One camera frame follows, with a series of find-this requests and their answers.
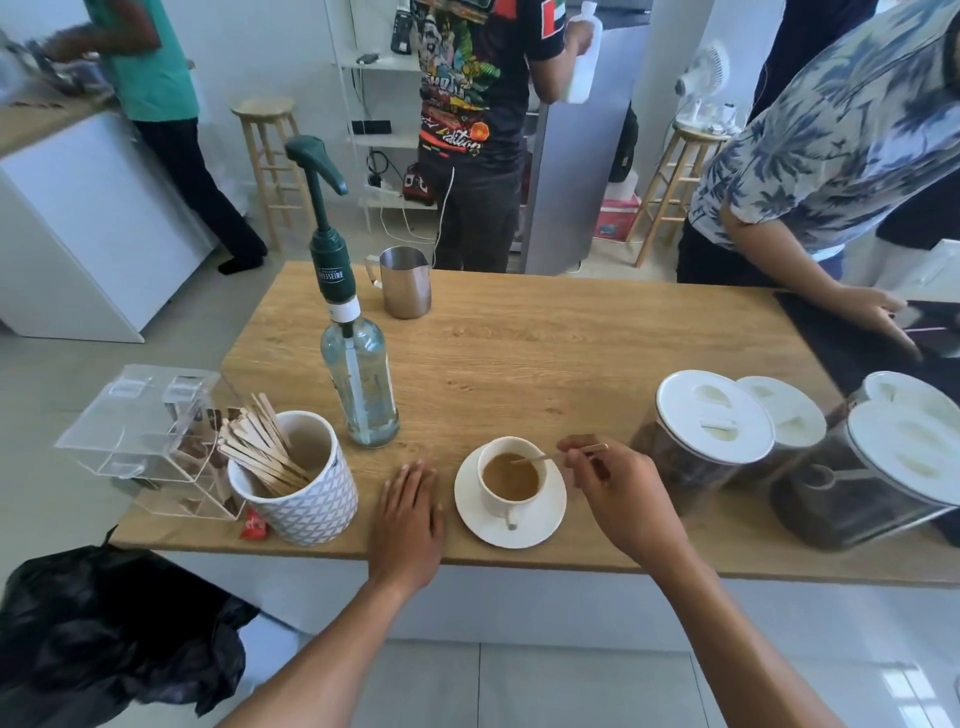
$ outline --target hand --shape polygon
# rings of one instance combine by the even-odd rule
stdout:
[[[877,288],[838,284],[822,306],[860,328],[889,336],[914,358],[923,358],[913,339],[890,318],[891,314],[906,308],[906,301]]]
[[[370,550],[370,582],[405,600],[425,587],[440,567],[444,511],[433,504],[437,474],[417,461],[404,465],[380,494]]]
[[[566,24],[566,43],[583,56],[593,42],[593,23],[574,20]]]
[[[587,456],[577,448],[606,443]],[[574,484],[584,492],[597,525],[611,543],[656,576],[692,549],[684,525],[646,455],[596,435],[571,435],[557,443]]]
[[[69,63],[81,58],[87,52],[87,43],[81,33],[60,31],[47,40],[43,46],[47,58],[57,63]]]

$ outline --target left hand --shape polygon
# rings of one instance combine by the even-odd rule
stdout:
[[[57,63],[69,63],[82,58],[87,52],[87,43],[80,33],[60,31],[43,46],[47,58]]]
[[[374,586],[409,599],[440,567],[444,511],[434,505],[437,474],[421,461],[404,465],[380,494],[367,561]]]

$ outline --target green shirt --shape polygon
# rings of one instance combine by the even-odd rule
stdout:
[[[90,20],[100,28],[122,27],[108,0],[84,0]],[[134,0],[150,14],[160,47],[139,56],[109,56],[104,61],[124,113],[131,121],[182,121],[200,116],[186,56],[160,0]]]

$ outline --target cup handle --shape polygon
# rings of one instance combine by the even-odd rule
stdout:
[[[517,516],[516,508],[514,507],[507,508],[507,513],[503,517],[503,520],[507,522],[508,531],[516,531],[516,527],[518,526],[516,516]]]
[[[378,280],[376,273],[373,271],[374,265],[380,265],[380,258],[376,255],[368,255],[367,259],[364,260],[364,265],[367,266],[367,275],[370,276],[370,282],[377,288],[383,288],[383,281]]]

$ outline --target stool leg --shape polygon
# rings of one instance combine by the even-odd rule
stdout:
[[[673,132],[673,136],[670,137],[670,142],[666,145],[666,150],[663,152],[663,156],[660,157],[660,162],[657,164],[657,169],[654,170],[653,177],[650,178],[650,184],[647,185],[647,191],[643,193],[643,199],[640,200],[640,209],[636,211],[636,219],[630,227],[630,232],[627,233],[627,241],[631,241],[634,238],[636,229],[640,225],[640,220],[643,219],[643,216],[647,214],[647,209],[650,206],[650,201],[653,200],[654,191],[657,189],[657,180],[660,176],[658,172],[663,170],[663,165],[670,161],[670,158],[673,157],[673,151],[677,148],[677,144],[680,142],[680,135],[677,132]],[[643,255],[643,248],[640,248],[640,255]]]
[[[286,117],[287,123],[290,125],[291,131],[294,133],[294,136],[300,136],[297,130],[297,122],[294,121],[293,114],[289,114]],[[283,122],[280,121],[276,125],[276,130],[280,134],[280,141],[283,142],[283,148],[287,148],[287,134],[283,130]],[[290,165],[290,170],[294,173],[294,177],[297,178],[297,187],[300,188],[300,196],[303,198],[303,209],[306,210],[306,219],[307,224],[311,227],[317,227],[317,215],[313,211],[313,204],[310,202],[310,191],[306,188],[306,179],[304,178],[300,168],[294,164],[289,159],[287,163]]]
[[[241,121],[243,136],[247,140],[247,151],[250,153],[250,162],[253,165],[253,177],[256,179],[256,194],[263,205],[263,214],[267,216],[267,233],[270,236],[270,247],[275,251],[280,249],[280,241],[276,235],[274,214],[267,199],[267,181],[263,179],[263,169],[260,167],[260,153],[256,148],[256,139],[253,138],[253,126],[248,121]]]
[[[647,233],[646,238],[643,240],[643,247],[640,249],[640,255],[636,257],[636,262],[634,263],[635,268],[639,268],[641,265],[643,265],[644,259],[650,252],[650,246],[653,245],[654,241],[657,239],[657,232],[660,230],[660,223],[662,223],[663,218],[666,216],[666,210],[670,205],[670,201],[673,199],[673,194],[677,189],[677,185],[680,183],[680,177],[684,175],[686,158],[689,156],[692,149],[693,148],[690,146],[689,142],[685,141],[684,146],[680,150],[680,156],[677,157],[677,166],[673,168],[673,174],[670,176],[670,184],[666,186],[666,191],[663,193],[663,202],[660,203],[660,209],[657,210],[657,216],[654,217],[653,225],[650,226],[650,232]]]
[[[267,166],[270,167],[270,176],[274,179],[276,203],[278,205],[286,205],[283,200],[283,182],[280,180],[280,173],[276,169],[276,155],[274,155],[274,150],[270,148],[270,136],[267,134],[267,125],[262,121],[258,121],[256,128],[260,131],[260,141],[263,142],[263,155],[267,158]],[[287,228],[292,228],[293,222],[290,219],[290,210],[282,209],[281,212],[283,213],[283,224]]]

